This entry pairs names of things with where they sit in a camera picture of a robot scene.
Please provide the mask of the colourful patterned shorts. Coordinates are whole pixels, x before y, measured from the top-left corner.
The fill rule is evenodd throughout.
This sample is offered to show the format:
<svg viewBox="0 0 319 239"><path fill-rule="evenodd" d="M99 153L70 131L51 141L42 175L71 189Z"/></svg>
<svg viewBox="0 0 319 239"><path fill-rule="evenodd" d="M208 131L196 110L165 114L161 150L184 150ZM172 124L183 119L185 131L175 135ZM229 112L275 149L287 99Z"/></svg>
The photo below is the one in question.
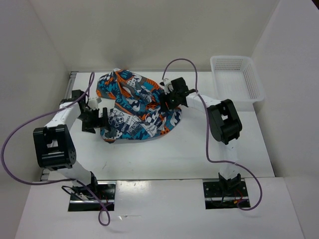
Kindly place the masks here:
<svg viewBox="0 0 319 239"><path fill-rule="evenodd" d="M164 90L153 80L129 70L114 69L99 78L98 97L114 100L108 112L109 129L101 129L102 139L146 140L169 133L182 119L177 107L167 112L160 108Z"/></svg>

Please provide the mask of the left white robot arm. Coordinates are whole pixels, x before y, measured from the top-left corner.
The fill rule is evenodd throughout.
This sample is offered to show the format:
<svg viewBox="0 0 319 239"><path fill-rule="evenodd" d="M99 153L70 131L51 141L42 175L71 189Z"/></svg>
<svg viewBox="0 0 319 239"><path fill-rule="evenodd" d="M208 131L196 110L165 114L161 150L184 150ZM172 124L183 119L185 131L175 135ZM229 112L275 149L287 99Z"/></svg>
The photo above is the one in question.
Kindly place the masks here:
<svg viewBox="0 0 319 239"><path fill-rule="evenodd" d="M110 129L108 109L99 109L99 97L89 98L82 90L73 90L71 97L62 99L60 111L44 127L33 131L38 165L57 171L73 180L77 195L94 199L100 195L100 187L93 172L77 161L76 148L70 130L76 120L82 122L82 131L95 133L96 129Z"/></svg>

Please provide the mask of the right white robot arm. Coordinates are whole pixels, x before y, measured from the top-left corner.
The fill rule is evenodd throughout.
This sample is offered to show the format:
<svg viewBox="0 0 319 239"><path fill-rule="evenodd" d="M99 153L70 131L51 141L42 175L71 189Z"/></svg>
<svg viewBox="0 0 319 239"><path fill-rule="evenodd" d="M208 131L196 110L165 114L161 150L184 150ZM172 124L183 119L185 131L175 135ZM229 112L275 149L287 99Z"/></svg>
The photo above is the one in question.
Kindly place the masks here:
<svg viewBox="0 0 319 239"><path fill-rule="evenodd" d="M222 164L218 173L219 192L222 196L231 195L241 180L235 164L238 160L237 142L243 128L233 102L213 99L196 89L189 89L182 77L174 80L165 78L160 85L164 88L159 97L162 110L185 106L205 114L208 125L206 138L212 136L219 143L223 155L223 159L215 160Z"/></svg>

